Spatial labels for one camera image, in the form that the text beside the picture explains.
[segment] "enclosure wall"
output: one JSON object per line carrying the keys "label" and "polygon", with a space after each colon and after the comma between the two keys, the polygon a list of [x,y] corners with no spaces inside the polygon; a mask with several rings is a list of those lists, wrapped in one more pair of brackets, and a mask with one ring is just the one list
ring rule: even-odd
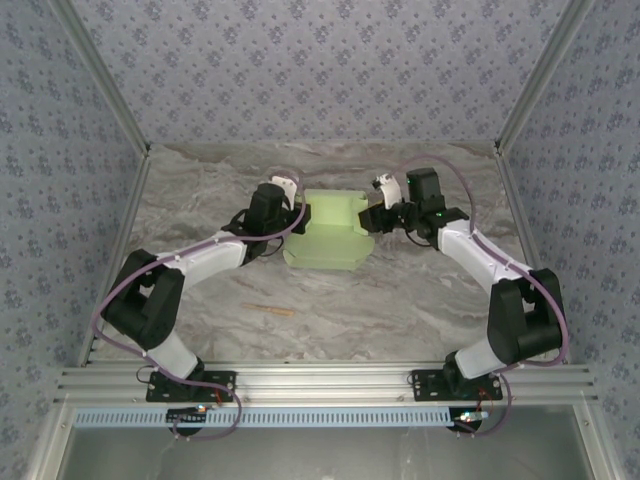
{"label": "enclosure wall", "polygon": [[492,140],[565,0],[77,0],[147,141]]}
{"label": "enclosure wall", "polygon": [[640,477],[640,6],[598,1],[509,153],[543,263],[558,272],[573,360],[597,375]]}
{"label": "enclosure wall", "polygon": [[0,478],[86,332],[139,155],[46,2],[0,2]]}

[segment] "blue cable tray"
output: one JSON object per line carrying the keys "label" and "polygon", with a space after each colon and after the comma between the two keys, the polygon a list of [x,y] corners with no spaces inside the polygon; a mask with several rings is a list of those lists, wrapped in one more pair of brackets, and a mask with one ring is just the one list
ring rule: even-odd
{"label": "blue cable tray", "polygon": [[[180,427],[219,427],[232,424],[238,409],[223,407],[207,412],[204,422],[180,423]],[[78,408],[76,428],[168,427],[166,408]],[[448,407],[245,407],[241,428],[354,428],[448,427],[453,421]]]}

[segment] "translucent green block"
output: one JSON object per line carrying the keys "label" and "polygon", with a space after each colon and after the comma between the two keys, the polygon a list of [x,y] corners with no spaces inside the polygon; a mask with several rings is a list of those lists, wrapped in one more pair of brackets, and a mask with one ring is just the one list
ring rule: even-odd
{"label": "translucent green block", "polygon": [[284,259],[297,268],[355,270],[373,251],[375,241],[360,226],[358,213],[369,206],[364,192],[305,190],[311,220],[304,235],[284,242]]}

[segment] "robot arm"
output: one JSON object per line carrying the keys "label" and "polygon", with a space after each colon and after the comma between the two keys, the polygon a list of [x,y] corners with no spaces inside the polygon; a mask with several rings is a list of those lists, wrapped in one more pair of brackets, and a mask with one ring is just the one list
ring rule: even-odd
{"label": "robot arm", "polygon": [[[174,330],[182,292],[224,270],[238,268],[264,253],[267,241],[243,241],[241,238],[277,234],[292,225],[300,214],[294,202],[295,184],[284,177],[272,177],[258,186],[248,209],[240,211],[231,222],[212,237],[189,247],[187,256],[175,252],[153,255],[137,250],[129,255],[115,283],[158,258],[174,259],[155,267],[128,284],[103,311],[105,321],[129,337],[162,368],[179,378],[198,380],[204,366]],[[293,230],[304,233],[310,217],[307,208],[302,221]],[[226,238],[210,244],[212,239]]]}
{"label": "robot arm", "polygon": [[[459,208],[446,207],[432,168],[407,172],[409,202],[398,197],[397,182],[392,176],[382,175],[373,184],[382,191],[385,202],[360,214],[360,223],[367,231],[416,231],[420,238],[461,265],[490,297],[487,335],[452,352],[445,360],[444,376],[454,395],[464,397],[465,392],[476,389],[474,380],[561,346],[562,334],[553,310],[518,270],[538,280],[562,309],[560,285],[553,272],[534,271],[504,253],[482,233],[471,232],[469,217]],[[502,257],[506,266],[485,249]],[[524,304],[530,306],[526,312]]]}

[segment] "gray marble floor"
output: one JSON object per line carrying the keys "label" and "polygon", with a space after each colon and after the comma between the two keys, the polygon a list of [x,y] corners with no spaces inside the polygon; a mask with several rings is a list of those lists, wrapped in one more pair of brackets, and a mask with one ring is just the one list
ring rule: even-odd
{"label": "gray marble floor", "polygon": [[[128,248],[159,253],[210,236],[248,206],[274,167],[302,170],[309,188],[364,190],[373,199],[371,180],[420,152],[459,166],[477,197],[480,229],[522,260],[489,144],[154,146]],[[468,211],[453,174],[433,166],[448,206]],[[354,272],[291,269],[281,254],[224,272],[184,293],[176,328],[205,360],[441,360],[484,332],[487,308],[486,294],[453,260],[394,232],[376,237]],[[94,358],[125,356],[97,345]]]}

